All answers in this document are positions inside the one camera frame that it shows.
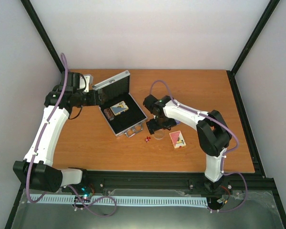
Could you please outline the blue playing card deck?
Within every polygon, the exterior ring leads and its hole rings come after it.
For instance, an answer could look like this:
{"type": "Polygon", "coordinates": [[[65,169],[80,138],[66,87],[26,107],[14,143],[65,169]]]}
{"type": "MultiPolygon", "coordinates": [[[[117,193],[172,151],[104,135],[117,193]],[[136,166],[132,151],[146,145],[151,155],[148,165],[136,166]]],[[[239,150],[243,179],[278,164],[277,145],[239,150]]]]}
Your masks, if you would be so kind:
{"type": "Polygon", "coordinates": [[[115,116],[122,114],[123,112],[127,111],[129,109],[128,105],[125,103],[125,101],[120,101],[119,103],[113,105],[110,107],[113,114],[115,116]]]}

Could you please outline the left base circuit board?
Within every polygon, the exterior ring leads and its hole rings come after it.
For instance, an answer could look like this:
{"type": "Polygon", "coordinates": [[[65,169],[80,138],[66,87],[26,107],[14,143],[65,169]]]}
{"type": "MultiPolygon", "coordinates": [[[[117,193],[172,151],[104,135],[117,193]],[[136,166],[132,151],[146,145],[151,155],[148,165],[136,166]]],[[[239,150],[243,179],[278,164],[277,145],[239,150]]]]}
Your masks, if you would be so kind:
{"type": "MultiPolygon", "coordinates": [[[[95,195],[95,190],[93,184],[89,184],[86,187],[81,188],[82,195],[80,195],[81,199],[85,203],[85,205],[89,205],[92,201],[92,197],[95,195]]],[[[73,205],[74,208],[83,208],[83,204],[76,197],[73,205]]]]}

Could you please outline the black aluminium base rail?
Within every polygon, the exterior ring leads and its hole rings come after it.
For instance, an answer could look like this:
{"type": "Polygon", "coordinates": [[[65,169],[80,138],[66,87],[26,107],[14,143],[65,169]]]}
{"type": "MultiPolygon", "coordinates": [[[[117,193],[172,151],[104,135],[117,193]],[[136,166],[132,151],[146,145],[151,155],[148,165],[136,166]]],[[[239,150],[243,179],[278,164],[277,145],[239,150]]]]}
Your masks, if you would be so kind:
{"type": "MultiPolygon", "coordinates": [[[[266,178],[261,174],[243,173],[248,191],[269,191],[278,195],[273,178],[266,178]]],[[[190,195],[214,197],[224,194],[218,187],[209,191],[205,187],[206,181],[203,173],[154,173],[154,172],[106,172],[87,171],[84,173],[84,182],[72,185],[76,191],[82,193],[82,187],[92,186],[95,193],[108,195],[107,191],[115,189],[147,189],[147,190],[177,190],[190,195]]],[[[219,186],[232,186],[231,193],[245,192],[245,185],[239,174],[226,176],[219,186]]]]}

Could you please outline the black frame post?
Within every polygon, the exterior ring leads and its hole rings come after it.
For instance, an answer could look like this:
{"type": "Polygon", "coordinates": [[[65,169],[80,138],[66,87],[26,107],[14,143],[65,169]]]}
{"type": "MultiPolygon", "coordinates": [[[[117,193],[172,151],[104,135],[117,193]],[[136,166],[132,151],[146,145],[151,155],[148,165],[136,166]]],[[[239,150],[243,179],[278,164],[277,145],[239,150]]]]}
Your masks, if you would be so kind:
{"type": "Polygon", "coordinates": [[[237,72],[239,71],[240,67],[242,66],[243,62],[245,61],[246,57],[250,53],[252,47],[254,46],[255,42],[257,41],[259,35],[263,31],[264,27],[266,26],[268,20],[272,16],[273,12],[275,11],[277,5],[279,4],[280,0],[270,0],[264,9],[262,15],[260,16],[256,26],[254,27],[251,35],[249,36],[245,46],[243,47],[240,55],[238,56],[236,62],[234,63],[232,69],[230,70],[231,77],[235,77],[237,72]]]}
{"type": "Polygon", "coordinates": [[[58,70],[62,73],[64,71],[64,66],[62,64],[62,61],[60,57],[58,56],[58,53],[56,52],[56,49],[54,48],[34,6],[32,5],[30,0],[20,0],[24,9],[26,10],[30,20],[32,21],[35,29],[37,30],[40,38],[44,42],[49,54],[51,55],[55,65],[57,66],[58,70]]]}

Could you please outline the aluminium poker case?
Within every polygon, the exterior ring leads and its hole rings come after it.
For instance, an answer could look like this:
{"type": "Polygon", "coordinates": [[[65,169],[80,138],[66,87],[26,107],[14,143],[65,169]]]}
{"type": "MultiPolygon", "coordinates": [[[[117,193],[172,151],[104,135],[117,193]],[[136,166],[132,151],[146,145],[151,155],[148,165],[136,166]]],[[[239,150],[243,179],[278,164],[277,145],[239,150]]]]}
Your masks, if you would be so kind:
{"type": "Polygon", "coordinates": [[[92,86],[95,101],[115,136],[128,138],[143,130],[146,114],[130,94],[128,70],[92,86]]]}

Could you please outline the clear acrylic dealer button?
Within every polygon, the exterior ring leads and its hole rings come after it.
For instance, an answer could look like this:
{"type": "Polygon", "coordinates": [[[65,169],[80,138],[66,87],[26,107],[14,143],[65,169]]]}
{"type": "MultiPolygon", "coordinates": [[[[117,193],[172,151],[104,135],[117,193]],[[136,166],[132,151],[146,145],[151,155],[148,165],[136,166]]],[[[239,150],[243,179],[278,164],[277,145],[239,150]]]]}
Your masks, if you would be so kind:
{"type": "Polygon", "coordinates": [[[155,131],[154,134],[153,134],[153,137],[154,137],[156,140],[161,140],[161,139],[164,138],[164,135],[165,135],[164,130],[161,129],[161,130],[155,131]]]}

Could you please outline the left black frame post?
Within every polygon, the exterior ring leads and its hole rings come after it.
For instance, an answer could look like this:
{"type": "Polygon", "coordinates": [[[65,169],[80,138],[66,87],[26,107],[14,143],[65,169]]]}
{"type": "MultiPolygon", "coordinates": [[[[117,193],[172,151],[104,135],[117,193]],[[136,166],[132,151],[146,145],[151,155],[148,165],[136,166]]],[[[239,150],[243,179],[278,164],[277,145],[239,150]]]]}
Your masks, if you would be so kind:
{"type": "Polygon", "coordinates": [[[26,10],[30,20],[32,21],[35,29],[37,30],[40,38],[44,42],[49,54],[51,55],[55,65],[57,66],[58,70],[62,73],[64,71],[64,66],[62,64],[62,61],[60,57],[58,56],[58,53],[56,52],[56,49],[54,48],[34,6],[32,5],[30,0],[20,0],[24,9],[26,10]]]}

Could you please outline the red playing card deck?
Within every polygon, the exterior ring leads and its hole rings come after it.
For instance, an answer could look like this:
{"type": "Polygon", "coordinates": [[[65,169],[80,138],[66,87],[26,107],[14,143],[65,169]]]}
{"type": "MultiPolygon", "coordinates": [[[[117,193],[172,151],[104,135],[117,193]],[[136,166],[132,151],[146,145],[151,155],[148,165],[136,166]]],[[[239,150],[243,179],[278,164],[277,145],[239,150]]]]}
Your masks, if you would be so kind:
{"type": "Polygon", "coordinates": [[[175,149],[186,147],[186,142],[181,131],[171,132],[169,136],[175,149]]]}

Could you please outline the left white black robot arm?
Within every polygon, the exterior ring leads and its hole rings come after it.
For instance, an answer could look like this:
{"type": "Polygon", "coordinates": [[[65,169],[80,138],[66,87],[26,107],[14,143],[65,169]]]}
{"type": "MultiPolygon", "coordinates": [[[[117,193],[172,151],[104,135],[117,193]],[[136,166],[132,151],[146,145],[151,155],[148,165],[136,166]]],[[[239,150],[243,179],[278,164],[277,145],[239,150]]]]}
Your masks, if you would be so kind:
{"type": "Polygon", "coordinates": [[[26,190],[56,192],[61,187],[73,185],[79,192],[86,191],[90,181],[80,168],[56,169],[53,167],[54,151],[72,109],[96,105],[90,87],[90,74],[63,72],[61,82],[48,93],[44,102],[43,117],[36,137],[22,161],[15,161],[13,171],[26,190]]]}

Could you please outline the right black frame post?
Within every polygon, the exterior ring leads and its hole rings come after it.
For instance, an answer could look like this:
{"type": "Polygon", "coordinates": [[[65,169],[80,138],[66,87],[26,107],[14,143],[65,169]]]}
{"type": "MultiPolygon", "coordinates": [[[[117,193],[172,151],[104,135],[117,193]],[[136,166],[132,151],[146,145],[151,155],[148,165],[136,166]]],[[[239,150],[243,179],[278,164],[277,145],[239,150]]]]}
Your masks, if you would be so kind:
{"type": "Polygon", "coordinates": [[[251,35],[249,36],[245,46],[243,47],[240,55],[238,56],[236,62],[234,63],[232,69],[230,70],[231,77],[235,77],[237,72],[239,71],[240,67],[242,66],[243,62],[245,61],[246,57],[250,53],[252,47],[254,46],[255,42],[257,41],[259,35],[263,31],[264,27],[266,26],[268,20],[272,16],[273,12],[275,11],[277,5],[279,4],[280,0],[270,0],[264,9],[262,15],[260,16],[256,26],[254,27],[251,35]]]}

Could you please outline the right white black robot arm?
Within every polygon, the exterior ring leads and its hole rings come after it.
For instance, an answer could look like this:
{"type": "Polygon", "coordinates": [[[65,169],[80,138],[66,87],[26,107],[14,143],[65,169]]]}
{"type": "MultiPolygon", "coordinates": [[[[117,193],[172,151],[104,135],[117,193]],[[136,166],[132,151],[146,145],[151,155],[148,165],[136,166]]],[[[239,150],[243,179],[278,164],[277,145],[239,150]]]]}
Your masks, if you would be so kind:
{"type": "Polygon", "coordinates": [[[204,112],[193,109],[167,95],[157,99],[150,94],[143,105],[153,115],[153,119],[146,123],[150,134],[160,129],[171,130],[177,125],[176,121],[197,131],[200,148],[206,153],[204,188],[214,193],[224,179],[224,158],[232,138],[221,114],[216,110],[204,112]]]}

